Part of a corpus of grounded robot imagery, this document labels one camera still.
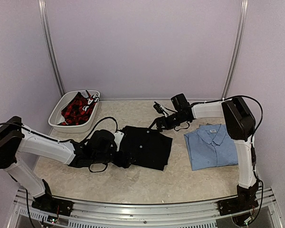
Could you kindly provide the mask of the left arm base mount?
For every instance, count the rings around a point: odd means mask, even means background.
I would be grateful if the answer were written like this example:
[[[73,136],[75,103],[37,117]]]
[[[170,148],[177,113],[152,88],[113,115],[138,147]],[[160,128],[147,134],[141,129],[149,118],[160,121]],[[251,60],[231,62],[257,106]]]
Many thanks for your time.
[[[42,181],[45,186],[45,194],[33,199],[32,208],[56,214],[57,216],[70,217],[74,202],[53,197],[48,183],[44,179]]]

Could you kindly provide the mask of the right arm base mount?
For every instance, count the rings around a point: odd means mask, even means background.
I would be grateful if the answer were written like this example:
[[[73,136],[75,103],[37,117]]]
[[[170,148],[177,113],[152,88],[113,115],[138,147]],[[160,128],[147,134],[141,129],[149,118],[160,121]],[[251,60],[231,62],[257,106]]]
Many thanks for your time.
[[[224,216],[257,208],[259,206],[256,198],[258,188],[258,181],[248,189],[240,187],[238,184],[237,196],[230,199],[222,199],[217,202],[220,215]]]

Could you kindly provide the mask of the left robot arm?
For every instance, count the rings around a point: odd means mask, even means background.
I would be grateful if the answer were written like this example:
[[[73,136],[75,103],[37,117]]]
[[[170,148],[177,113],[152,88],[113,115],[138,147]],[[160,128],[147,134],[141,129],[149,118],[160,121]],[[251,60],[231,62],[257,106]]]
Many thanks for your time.
[[[73,168],[113,163],[126,169],[131,166],[134,155],[121,148],[123,140],[121,131],[111,133],[104,129],[93,129],[80,142],[59,140],[32,130],[22,123],[20,117],[14,116],[0,123],[0,169],[38,199],[39,205],[46,211],[53,211],[57,207],[57,200],[51,196],[48,184],[33,172],[20,155],[34,154]]]

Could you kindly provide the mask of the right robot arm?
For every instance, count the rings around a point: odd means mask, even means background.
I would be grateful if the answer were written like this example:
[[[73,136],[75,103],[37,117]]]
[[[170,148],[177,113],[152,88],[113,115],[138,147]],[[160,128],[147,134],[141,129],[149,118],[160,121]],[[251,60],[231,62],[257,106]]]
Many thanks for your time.
[[[174,110],[170,111],[165,106],[155,102],[153,107],[161,114],[152,122],[160,132],[175,129],[182,123],[192,123],[193,120],[203,118],[224,118],[227,132],[234,141],[238,165],[238,185],[242,189],[257,186],[255,133],[260,126],[256,121],[245,99],[254,101],[246,95],[235,95],[214,101],[194,102],[190,104],[184,94],[174,96],[171,101]]]

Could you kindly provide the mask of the black long sleeve shirt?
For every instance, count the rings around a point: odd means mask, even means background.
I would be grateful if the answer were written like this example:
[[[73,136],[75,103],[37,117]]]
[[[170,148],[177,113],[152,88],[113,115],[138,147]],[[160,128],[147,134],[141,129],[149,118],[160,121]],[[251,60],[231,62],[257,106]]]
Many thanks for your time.
[[[119,152],[127,167],[136,165],[163,171],[168,165],[172,138],[157,130],[134,126],[126,126],[121,132]]]

